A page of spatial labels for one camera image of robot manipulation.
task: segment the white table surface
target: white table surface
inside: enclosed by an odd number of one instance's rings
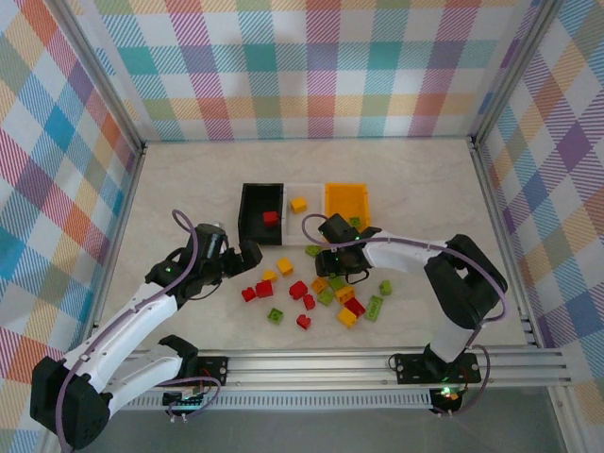
[[[237,244],[244,182],[364,182],[373,225],[426,240],[467,234],[503,272],[463,140],[158,143],[147,152],[103,322],[136,292],[153,264],[185,245],[186,233],[172,220],[171,209],[183,210],[194,224],[223,222],[231,244]],[[142,348],[172,333],[201,349],[424,346],[444,319],[425,275],[379,269],[356,286],[357,298],[366,305],[385,278],[393,283],[393,295],[385,298],[375,323],[363,318],[348,329],[336,318],[337,301],[306,311],[289,297],[293,283],[301,279],[310,286],[314,277],[313,260],[303,247],[264,246],[262,253],[256,269],[225,280],[206,300],[187,303]],[[244,303],[241,290],[260,281],[265,269],[276,270],[283,256],[294,264],[294,275],[279,278],[273,297]],[[272,307],[285,313],[280,326],[266,319]],[[513,300],[512,307],[511,315],[485,328],[477,343],[525,343]],[[295,323],[300,313],[312,319],[308,331]]]

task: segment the lime green lego brick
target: lime green lego brick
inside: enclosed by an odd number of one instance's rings
[[[283,311],[277,309],[271,309],[271,312],[268,313],[268,320],[273,324],[281,324],[281,320],[283,319]]]
[[[331,305],[331,302],[333,302],[333,293],[328,290],[323,290],[318,295],[317,300],[319,302],[321,302],[323,305],[325,305],[326,307],[329,307],[329,305]]]
[[[384,280],[379,284],[379,293],[381,295],[390,295],[393,293],[393,287],[390,280]]]
[[[330,278],[328,283],[329,283],[329,287],[333,291],[341,290],[344,286],[346,286],[346,284],[344,283],[344,281],[342,280],[341,277]]]
[[[384,299],[382,299],[381,297],[372,295],[371,299],[369,299],[369,306],[367,307],[367,311],[365,312],[365,318],[375,323],[378,319],[379,311],[381,310],[381,304],[383,301]]]
[[[305,251],[310,257],[316,258],[316,256],[321,253],[321,247],[319,245],[309,245],[306,247]]]
[[[358,228],[361,226],[361,219],[359,217],[350,217],[348,223],[351,227]]]

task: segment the red lego brick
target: red lego brick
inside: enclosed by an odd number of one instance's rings
[[[255,299],[256,293],[254,293],[254,288],[249,287],[249,288],[243,290],[242,296],[243,296],[243,300],[245,300],[245,302],[249,302],[250,300]]]
[[[290,296],[294,298],[294,300],[301,299],[304,294],[309,291],[309,288],[304,284],[303,281],[296,281],[290,288]]]
[[[314,309],[315,302],[314,297],[312,297],[312,294],[305,294],[302,300],[304,301],[304,306],[306,307],[306,310]]]
[[[295,322],[305,330],[308,330],[310,327],[310,318],[306,314],[298,316]]]
[[[273,295],[273,283],[271,280],[263,280],[256,285],[256,294],[258,297],[268,297]]]
[[[264,226],[266,228],[277,228],[279,226],[279,214],[274,210],[267,211],[262,214],[264,218]]]
[[[352,311],[353,313],[355,313],[355,316],[357,316],[358,318],[362,316],[363,313],[366,312],[365,307],[363,305],[361,305],[361,302],[359,302],[357,299],[355,299],[354,297],[350,300],[348,300],[344,306],[349,309],[350,311]]]

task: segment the yellow lego brick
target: yellow lego brick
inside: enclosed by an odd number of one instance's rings
[[[304,212],[308,208],[309,205],[304,197],[300,196],[299,198],[295,198],[294,200],[292,200],[292,211],[294,212],[294,214]]]
[[[355,324],[357,324],[357,316],[355,316],[355,313],[353,313],[346,307],[344,307],[342,311],[340,311],[340,314],[338,314],[338,319],[342,324],[344,324],[348,328],[351,328]]]
[[[281,260],[277,261],[277,268],[284,277],[290,276],[294,273],[294,267],[287,258],[282,258]]]
[[[271,271],[270,269],[265,270],[264,274],[262,274],[262,280],[271,280],[272,282],[276,282],[277,272]]]
[[[329,286],[327,284],[327,280],[325,280],[323,277],[317,277],[311,284],[312,290],[317,294],[322,292],[327,286]]]
[[[345,304],[355,296],[355,289],[352,286],[344,286],[336,291],[336,297],[340,301],[340,305]]]

